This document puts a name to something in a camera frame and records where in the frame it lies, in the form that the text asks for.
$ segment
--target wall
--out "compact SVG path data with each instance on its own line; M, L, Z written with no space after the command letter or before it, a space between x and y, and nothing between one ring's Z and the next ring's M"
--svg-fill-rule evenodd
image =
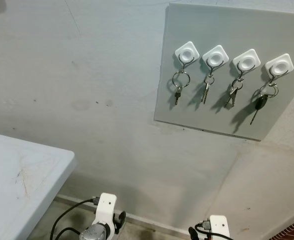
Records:
M117 208L184 230L223 214L234 239L272 237L294 219L294 100L262 142L153 121L167 6L0 0L0 134L75 151L64 195L115 193Z

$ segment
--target red brick wall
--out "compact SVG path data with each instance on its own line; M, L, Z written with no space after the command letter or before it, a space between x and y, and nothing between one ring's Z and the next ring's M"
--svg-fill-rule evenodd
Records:
M294 224L290 225L277 235L273 236L269 240L293 240L294 239Z

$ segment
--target car key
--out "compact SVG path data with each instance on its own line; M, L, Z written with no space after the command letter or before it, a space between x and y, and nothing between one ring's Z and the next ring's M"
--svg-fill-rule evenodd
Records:
M250 125L252 125L253 120L256 118L256 115L257 115L258 111L266 105L268 98L269 98L268 95L263 95L258 99L258 101L256 103L256 107L255 107L256 108L256 113L254 114L254 116L253 116L253 118L252 118L252 120L250 122Z

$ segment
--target floor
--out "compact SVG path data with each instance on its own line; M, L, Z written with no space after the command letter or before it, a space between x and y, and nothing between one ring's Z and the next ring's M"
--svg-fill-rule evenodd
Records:
M52 202L44 216L41 218L35 229L31 232L28 240L49 240L50 230L54 221L60 214L66 211L70 206L60 203ZM82 231L91 225L95 215L88 210L75 208L67 213L57 225L55 235L62 229L72 227L78 231ZM73 232L65 232L59 240L78 240L79 237ZM180 238L167 235L161 232L153 231L135 224L126 223L119 235L118 240L181 240Z

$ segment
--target baseboard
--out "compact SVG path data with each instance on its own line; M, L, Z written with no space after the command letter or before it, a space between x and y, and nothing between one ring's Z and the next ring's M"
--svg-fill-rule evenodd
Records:
M77 204L77 203L83 201L82 199L77 199L75 197L69 197L69 196L65 196L62 194L58 194L54 200L57 202L60 202L60 203L67 204L67 205L74 205L74 204ZM82 209L93 211L94 213L96 212L96 206L94 206L90 203L85 203L79 207ZM120 214L121 211L115 210L115 213ZM182 238L182 239L186 239L186 240L190 239L189 233L186 230L171 227L171 226L168 226L168 225L156 222L156 221L152 221L152 220L149 220L149 219L146 219L143 217L139 217L139 216L130 214L130 213L127 213L126 215L127 215L126 221L128 223L136 224L136 225L139 225L139 226L142 226L142 227L145 227L148 229L152 229L152 230L164 233L164 234L169 234L169 235L172 235L172 236L175 236L178 238Z

